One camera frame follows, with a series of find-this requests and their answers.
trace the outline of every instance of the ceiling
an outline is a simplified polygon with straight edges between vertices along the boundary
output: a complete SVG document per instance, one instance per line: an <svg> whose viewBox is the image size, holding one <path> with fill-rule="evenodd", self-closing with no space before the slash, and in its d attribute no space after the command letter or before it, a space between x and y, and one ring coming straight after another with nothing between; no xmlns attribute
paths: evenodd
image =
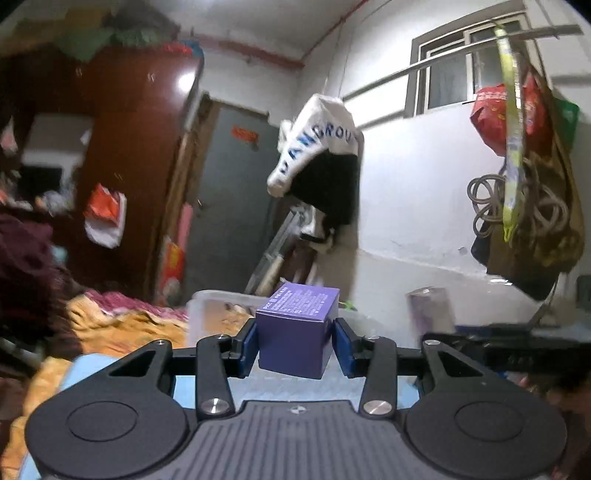
<svg viewBox="0 0 591 480"><path fill-rule="evenodd" d="M359 0L153 0L175 18L199 16L306 51Z"/></svg>

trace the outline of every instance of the purple box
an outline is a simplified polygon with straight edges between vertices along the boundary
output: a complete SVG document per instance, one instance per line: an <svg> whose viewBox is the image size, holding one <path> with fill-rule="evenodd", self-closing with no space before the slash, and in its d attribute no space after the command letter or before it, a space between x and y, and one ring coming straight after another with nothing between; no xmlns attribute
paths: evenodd
<svg viewBox="0 0 591 480"><path fill-rule="evenodd" d="M256 311L259 367L321 379L332 352L339 289L285 283Z"/></svg>

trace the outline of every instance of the pink object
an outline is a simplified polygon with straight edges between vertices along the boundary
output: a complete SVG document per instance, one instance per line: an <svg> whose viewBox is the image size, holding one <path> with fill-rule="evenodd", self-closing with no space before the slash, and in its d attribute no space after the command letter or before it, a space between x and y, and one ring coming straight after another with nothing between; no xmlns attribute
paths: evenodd
<svg viewBox="0 0 591 480"><path fill-rule="evenodd" d="M186 322L185 309L174 310L168 307L156 307L138 299L130 299L118 291L98 293L88 290L85 295L94 301L107 315L120 315L127 312L146 312L162 319L175 319Z"/></svg>
<svg viewBox="0 0 591 480"><path fill-rule="evenodd" d="M178 221L178 241L177 245L185 252L187 251L187 241L189 240L189 232L191 230L191 219L193 218L193 207L188 203L183 205L181 211L181 218Z"/></svg>

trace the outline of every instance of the blue surface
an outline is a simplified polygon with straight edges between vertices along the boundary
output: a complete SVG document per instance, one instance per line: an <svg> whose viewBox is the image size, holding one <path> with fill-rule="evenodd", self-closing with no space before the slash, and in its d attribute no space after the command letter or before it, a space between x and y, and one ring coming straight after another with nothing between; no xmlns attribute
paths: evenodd
<svg viewBox="0 0 591 480"><path fill-rule="evenodd" d="M64 376L60 390L71 387L116 360L116 358L98 353L79 357ZM409 408L418 400L418 392L411 385L412 380L413 377L398 377L398 408ZM246 400L349 400L355 408L358 408L364 382L364 378L346 378L334 353L330 357L322 380L291 377L261 370L258 362L255 362L248 378L228 379L237 409ZM195 408L195 377L191 375L177 376L173 398L184 408ZM33 459L27 454L22 463L18 480L40 480L40 478Z"/></svg>

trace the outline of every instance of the black device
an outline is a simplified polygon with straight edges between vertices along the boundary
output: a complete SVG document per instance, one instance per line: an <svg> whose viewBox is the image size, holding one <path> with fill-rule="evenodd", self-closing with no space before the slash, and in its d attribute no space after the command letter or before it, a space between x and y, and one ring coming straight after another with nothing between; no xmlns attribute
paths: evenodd
<svg viewBox="0 0 591 480"><path fill-rule="evenodd" d="M357 410L294 398L240 411L228 376L250 373L254 320L195 348L157 340L40 405L25 439L43 479L546 478L566 444L560 413L442 340L398 348L337 319L341 369L366 377ZM175 375L196 376L195 410L171 398ZM422 384L407 410L396 408L397 375Z"/></svg>

